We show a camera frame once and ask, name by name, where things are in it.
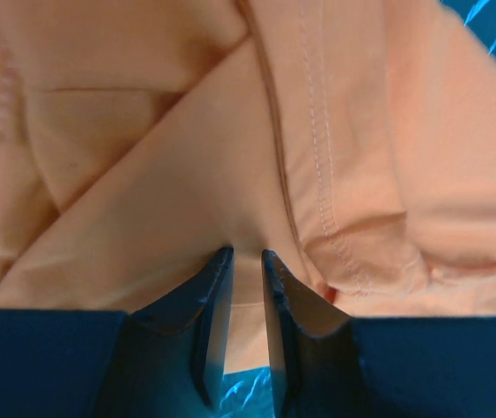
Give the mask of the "orange t shirt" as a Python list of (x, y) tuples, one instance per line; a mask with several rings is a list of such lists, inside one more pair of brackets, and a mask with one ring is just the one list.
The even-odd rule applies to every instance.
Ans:
[(138, 310), (235, 250), (354, 316), (496, 314), (496, 59), (437, 1), (0, 1), (0, 307)]

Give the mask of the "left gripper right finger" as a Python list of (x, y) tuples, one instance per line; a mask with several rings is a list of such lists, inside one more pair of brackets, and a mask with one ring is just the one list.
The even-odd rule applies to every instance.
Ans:
[(262, 254), (278, 417), (496, 417), (496, 316), (353, 317)]

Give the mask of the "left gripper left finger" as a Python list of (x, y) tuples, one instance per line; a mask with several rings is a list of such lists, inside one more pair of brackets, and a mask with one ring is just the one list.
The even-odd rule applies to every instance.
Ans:
[(0, 417), (213, 417), (234, 252), (135, 313), (0, 309)]

